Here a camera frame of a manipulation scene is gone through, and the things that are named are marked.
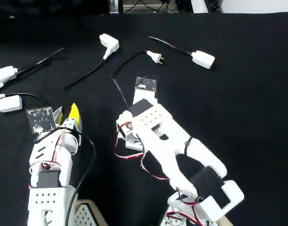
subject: robotic arm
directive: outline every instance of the robotic arm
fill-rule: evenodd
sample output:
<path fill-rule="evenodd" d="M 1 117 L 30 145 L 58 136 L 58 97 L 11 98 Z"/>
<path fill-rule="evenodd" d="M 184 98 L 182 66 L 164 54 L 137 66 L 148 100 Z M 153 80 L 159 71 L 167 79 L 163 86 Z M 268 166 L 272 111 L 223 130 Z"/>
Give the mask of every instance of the robotic arm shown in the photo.
<path fill-rule="evenodd" d="M 146 79 L 141 87 L 136 85 L 133 106 L 117 120 L 118 125 L 129 121 L 132 126 L 122 127 L 120 137 L 124 137 L 127 148 L 141 151 L 143 144 L 144 151 L 150 151 L 161 165 L 171 187 L 178 190 L 168 199 L 169 210 L 193 215 L 192 206 L 179 199 L 179 192 L 182 192 L 192 201 L 202 198 L 194 206 L 195 213 L 200 219 L 215 222 L 240 203 L 244 194 L 234 181 L 222 180 L 227 175 L 224 164 L 178 125 L 163 106 L 157 104 L 153 95 L 155 92 L 155 80 Z M 178 154 L 201 162 L 204 168 L 188 180 L 179 170 Z"/>
<path fill-rule="evenodd" d="M 77 154 L 81 145 L 81 135 L 78 132 L 82 130 L 82 121 L 76 105 L 72 106 L 62 125 L 62 113 L 59 109 L 53 113 L 50 107 L 46 107 L 28 110 L 27 113 L 33 132 L 40 133 L 34 141 L 30 157 L 27 225 L 96 226 L 90 205 L 86 204 L 88 202 L 79 203 L 81 205 L 76 212 L 78 195 L 75 193 L 76 189 L 69 185 L 72 156 Z"/>

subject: black tabletop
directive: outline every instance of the black tabletop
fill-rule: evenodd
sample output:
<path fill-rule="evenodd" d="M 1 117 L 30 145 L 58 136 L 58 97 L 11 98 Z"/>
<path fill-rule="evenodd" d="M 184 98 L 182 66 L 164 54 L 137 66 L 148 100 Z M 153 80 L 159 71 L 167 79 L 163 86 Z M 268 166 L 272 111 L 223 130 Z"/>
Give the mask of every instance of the black tabletop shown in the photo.
<path fill-rule="evenodd" d="M 85 75 L 103 57 L 99 35 L 120 41 L 120 49 L 91 77 L 68 92 L 61 87 Z M 189 51 L 216 57 L 211 70 L 191 57 L 149 40 L 165 39 Z M 288 217 L 288 14 L 271 15 L 110 15 L 81 19 L 55 18 L 0 23 L 0 68 L 24 67 L 60 47 L 59 59 L 22 77 L 0 93 L 28 92 L 54 109 L 69 112 L 76 103 L 83 132 L 97 146 L 97 159 L 79 198 L 92 199 L 110 225 L 156 225 L 174 190 L 144 172 L 139 159 L 114 156 L 115 121 L 125 110 L 110 74 L 141 50 L 163 54 L 163 65 L 140 55 L 117 79 L 132 102 L 136 76 L 158 80 L 158 101 L 193 137 L 222 160 L 245 194 L 227 216 L 234 225 L 282 225 Z M 24 110 L 41 107 L 23 97 Z M 28 160 L 32 135 L 24 111 L 0 113 L 0 225 L 25 225 L 28 204 Z M 124 143 L 117 150 L 128 153 Z M 89 163 L 84 142 L 73 158 L 72 185 Z M 198 163 L 182 156 L 190 175 Z M 152 156 L 145 164 L 161 170 Z"/>

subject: black cable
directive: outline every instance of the black cable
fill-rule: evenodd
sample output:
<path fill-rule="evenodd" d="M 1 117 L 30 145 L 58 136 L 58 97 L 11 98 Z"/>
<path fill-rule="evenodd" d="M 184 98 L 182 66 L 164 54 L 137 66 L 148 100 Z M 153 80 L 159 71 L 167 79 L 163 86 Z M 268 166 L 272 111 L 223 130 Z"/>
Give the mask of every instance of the black cable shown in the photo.
<path fill-rule="evenodd" d="M 130 57 L 128 60 L 126 60 L 124 63 L 122 63 L 117 69 L 115 69 L 115 71 L 111 74 L 112 80 L 113 80 L 113 82 L 115 83 L 117 89 L 119 90 L 119 92 L 120 92 L 120 94 L 121 94 L 121 96 L 122 96 L 122 98 L 123 98 L 123 100 L 124 100 L 124 102 L 125 102 L 125 105 L 126 105 L 127 109 L 129 109 L 129 105 L 127 104 L 126 98 L 125 98 L 125 96 L 124 96 L 124 94 L 123 94 L 120 86 L 118 85 L 118 83 L 117 83 L 117 81 L 116 81 L 116 79 L 115 79 L 115 76 L 116 76 L 116 74 L 117 74 L 128 62 L 130 62 L 130 61 L 131 61 L 132 59 L 134 59 L 136 56 L 138 56 L 138 55 L 140 55 L 140 54 L 142 54 L 142 53 L 146 53 L 146 52 L 147 52 L 147 51 L 141 51 L 141 52 L 138 52 L 138 53 L 134 54 L 132 57 Z"/>
<path fill-rule="evenodd" d="M 90 161 L 90 163 L 89 163 L 89 165 L 88 165 L 88 168 L 86 169 L 86 171 L 84 172 L 83 176 L 81 177 L 80 182 L 79 182 L 78 186 L 76 187 L 76 190 L 75 190 L 74 193 L 73 193 L 72 199 L 71 199 L 71 201 L 70 201 L 70 203 L 69 203 L 69 206 L 68 206 L 68 209 L 67 209 L 65 226 L 68 226 L 69 214 L 70 214 L 70 211 L 71 211 L 72 206 L 73 206 L 74 198 L 75 198 L 75 196 L 77 195 L 77 193 L 78 193 L 78 191 L 79 191 L 79 189 L 80 189 L 80 187 L 81 187 L 82 182 L 83 182 L 83 181 L 85 180 L 85 178 L 87 177 L 87 175 L 88 175 L 89 171 L 91 170 L 91 167 L 92 167 L 92 165 L 93 165 L 93 163 L 94 163 L 94 161 L 95 161 L 95 158 L 96 158 L 96 147 L 95 147 L 94 143 L 93 143 L 88 137 L 86 137 L 85 135 L 83 135 L 83 133 L 81 133 L 81 132 L 79 132 L 79 131 L 76 131 L 76 130 L 73 130 L 73 129 L 70 129 L 70 128 L 65 128 L 65 127 L 62 127 L 62 128 L 63 128 L 63 129 L 67 129 L 67 130 L 69 130 L 69 131 L 72 131 L 72 132 L 75 132 L 75 133 L 81 135 L 85 140 L 87 140 L 87 141 L 92 145 L 92 150 L 93 150 L 92 158 L 91 158 L 91 161 Z"/>
<path fill-rule="evenodd" d="M 57 127 L 55 128 L 53 131 L 51 131 L 50 133 L 48 133 L 47 135 L 44 135 L 42 138 L 38 139 L 38 140 L 35 140 L 34 143 L 37 144 L 39 142 L 41 142 L 43 139 L 47 138 L 48 136 L 52 135 L 54 132 L 56 132 L 57 130 L 60 130 L 60 129 L 67 129 L 71 132 L 74 132 L 78 135 L 81 135 L 85 140 L 87 140 L 91 146 L 92 146 L 92 150 L 93 150 L 93 153 L 92 153 L 92 157 L 91 157 L 91 161 L 86 169 L 86 171 L 84 172 L 83 176 L 81 177 L 80 179 L 80 182 L 79 184 L 77 185 L 76 187 L 76 190 L 74 191 L 73 193 L 73 196 L 72 196 L 72 199 L 69 203 L 69 206 L 68 206 L 68 209 L 67 209 L 67 214 L 66 214 L 66 220 L 65 220 L 65 226 L 68 226 L 68 220 L 69 220 L 69 214 L 70 214 L 70 211 L 72 209 L 72 206 L 73 206 L 73 202 L 74 202 L 74 198 L 76 197 L 79 189 L 80 189 L 80 186 L 82 184 L 82 182 L 85 180 L 85 178 L 87 177 L 89 171 L 91 170 L 91 167 L 93 165 L 93 162 L 95 161 L 95 158 L 96 158 L 96 147 L 94 145 L 94 143 L 92 142 L 92 140 L 90 140 L 87 136 L 85 136 L 83 133 L 79 132 L 79 131 L 76 131 L 74 129 L 71 129 L 71 128 L 67 128 L 67 127 Z"/>
<path fill-rule="evenodd" d="M 46 58 L 44 58 L 43 60 L 37 62 L 36 64 L 21 69 L 19 72 L 15 73 L 14 75 L 12 75 L 12 76 L 9 77 L 8 79 L 6 79 L 3 83 L 6 83 L 6 82 L 10 81 L 11 79 L 13 79 L 14 77 L 17 77 L 18 75 L 20 75 L 20 74 L 22 74 L 22 73 L 29 72 L 29 71 L 31 71 L 32 69 L 36 68 L 38 65 L 41 65 L 41 64 L 47 62 L 48 60 L 50 60 L 50 58 L 51 58 L 52 56 L 54 56 L 55 54 L 59 53 L 59 52 L 62 51 L 63 49 L 64 49 L 64 48 L 58 49 L 56 52 L 53 52 L 53 53 L 50 54 L 48 57 L 46 57 Z"/>
<path fill-rule="evenodd" d="M 117 81 L 115 80 L 115 78 L 113 78 L 112 80 L 114 81 L 117 89 L 119 90 L 119 92 L 120 92 L 120 94 L 121 94 L 121 96 L 122 96 L 122 98 L 123 98 L 123 100 L 124 100 L 124 102 L 125 102 L 126 108 L 129 109 L 129 105 L 127 104 L 126 98 L 125 98 L 125 96 L 124 96 L 124 94 L 123 94 L 123 92 L 122 92 L 119 84 L 117 84 Z"/>
<path fill-rule="evenodd" d="M 135 84 L 135 88 L 139 88 L 139 85 L 145 80 L 147 79 L 149 76 L 145 76 L 143 78 L 141 78 L 136 84 Z"/>
<path fill-rule="evenodd" d="M 134 59 L 136 56 L 138 56 L 138 55 L 140 55 L 140 54 L 142 54 L 142 53 L 147 53 L 147 51 L 141 51 L 141 52 L 138 52 L 138 53 L 134 54 L 132 57 L 130 57 L 128 60 L 126 60 L 124 63 L 122 63 L 117 69 L 115 69 L 115 71 L 112 72 L 111 76 L 112 76 L 113 78 L 115 78 L 115 74 L 117 74 L 117 73 L 121 70 L 121 68 L 125 66 L 125 64 L 127 64 L 129 61 L 131 61 L 131 60 Z"/>
<path fill-rule="evenodd" d="M 50 105 L 45 102 L 45 100 L 43 100 L 41 97 L 36 96 L 35 94 L 31 94 L 31 93 L 9 93 L 6 94 L 6 97 L 11 97 L 11 96 L 15 96 L 15 95 L 20 95 L 20 96 L 30 96 L 30 97 L 34 97 L 38 100 L 40 100 L 44 105 L 46 105 L 47 107 L 49 107 Z"/>
<path fill-rule="evenodd" d="M 192 138 L 193 137 L 189 137 L 189 139 L 185 142 L 185 149 L 184 149 L 184 155 L 187 155 L 187 150 L 188 150 L 188 147 L 189 147 L 189 145 L 190 145 L 190 142 L 191 142 L 191 140 L 192 140 Z"/>
<path fill-rule="evenodd" d="M 85 76 L 83 76 L 82 78 L 78 79 L 77 81 L 67 85 L 67 86 L 64 86 L 62 87 L 62 89 L 64 91 L 68 91 L 70 88 L 72 88 L 73 86 L 77 85 L 79 82 L 81 82 L 82 80 L 86 79 L 88 76 L 90 76 L 93 72 L 95 72 L 96 70 L 98 70 L 100 68 L 100 66 L 102 65 L 102 63 L 105 62 L 104 59 L 102 59 L 100 61 L 100 63 L 98 63 L 97 66 L 95 66 L 95 68 L 93 68 L 90 72 L 88 72 Z"/>
<path fill-rule="evenodd" d="M 153 39 L 153 40 L 156 40 L 156 41 L 159 41 L 159 42 L 161 42 L 163 44 L 166 44 L 167 46 L 170 46 L 171 48 L 173 48 L 173 49 L 175 49 L 177 51 L 180 51 L 181 53 L 185 53 L 185 54 L 190 54 L 191 55 L 190 52 L 187 52 L 187 51 L 185 51 L 185 50 L 183 50 L 181 48 L 178 48 L 178 47 L 176 47 L 176 46 L 174 46 L 174 45 L 172 45 L 172 44 L 170 44 L 170 43 L 168 43 L 168 42 L 166 42 L 164 40 L 161 40 L 161 39 L 158 39 L 158 38 L 155 38 L 155 37 L 152 37 L 152 36 L 149 36 L 149 38 Z"/>
<path fill-rule="evenodd" d="M 126 10 L 124 13 L 129 12 L 130 10 L 132 10 L 134 7 L 136 7 L 139 4 L 140 0 L 138 0 L 130 9 Z"/>
<path fill-rule="evenodd" d="M 149 9 L 155 11 L 155 12 L 164 13 L 163 11 L 160 11 L 160 10 L 157 10 L 157 9 L 154 9 L 154 8 L 151 8 L 151 7 L 148 6 L 145 2 L 143 2 L 143 0 L 140 0 L 140 2 L 141 2 L 144 6 L 146 6 L 147 8 L 149 8 Z"/>

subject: circuit board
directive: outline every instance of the circuit board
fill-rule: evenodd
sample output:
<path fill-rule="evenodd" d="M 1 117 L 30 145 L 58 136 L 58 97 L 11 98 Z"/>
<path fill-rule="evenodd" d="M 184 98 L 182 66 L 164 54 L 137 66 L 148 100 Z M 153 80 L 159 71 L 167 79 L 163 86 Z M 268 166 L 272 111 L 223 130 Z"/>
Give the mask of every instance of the circuit board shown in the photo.
<path fill-rule="evenodd" d="M 26 110 L 32 133 L 52 131 L 56 128 L 51 107 Z"/>

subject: white robotic arm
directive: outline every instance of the white robotic arm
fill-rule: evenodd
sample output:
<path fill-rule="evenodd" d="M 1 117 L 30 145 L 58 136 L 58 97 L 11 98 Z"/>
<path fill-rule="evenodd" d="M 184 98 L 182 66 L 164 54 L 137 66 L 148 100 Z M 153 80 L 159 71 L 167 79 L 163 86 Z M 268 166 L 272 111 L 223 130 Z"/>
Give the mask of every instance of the white robotic arm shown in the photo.
<path fill-rule="evenodd" d="M 62 126 L 80 131 L 75 118 L 64 121 Z M 50 132 L 41 133 L 41 139 Z M 72 158 L 78 151 L 81 140 L 70 130 L 58 129 L 33 147 L 30 157 L 31 184 L 29 195 L 28 226 L 64 226 L 68 205 L 75 191 L 69 185 L 72 170 Z M 52 221 L 46 220 L 46 213 L 52 212 Z M 69 226 L 74 226 L 74 211 L 71 209 Z"/>
<path fill-rule="evenodd" d="M 149 88 L 149 84 L 151 81 L 147 79 L 142 88 L 136 85 L 136 100 L 140 99 L 139 91 L 142 97 L 145 97 L 143 89 Z M 122 127 L 120 136 L 125 138 L 127 148 L 140 151 L 143 147 L 140 142 L 136 142 L 138 137 L 144 150 L 150 151 L 160 163 L 174 190 L 178 189 L 193 201 L 203 194 L 204 199 L 195 205 L 195 212 L 200 219 L 215 222 L 240 203 L 244 195 L 234 181 L 222 181 L 227 174 L 224 164 L 199 140 L 192 138 L 178 125 L 164 107 L 157 104 L 156 99 L 151 98 L 151 93 L 155 90 L 146 90 L 149 94 L 146 95 L 148 100 L 135 101 L 128 111 L 119 116 L 118 125 L 131 122 L 130 126 Z M 201 162 L 205 168 L 189 181 L 179 170 L 176 161 L 178 154 L 186 154 Z M 178 193 L 168 199 L 168 204 L 174 211 L 193 215 L 191 207 L 179 200 Z"/>

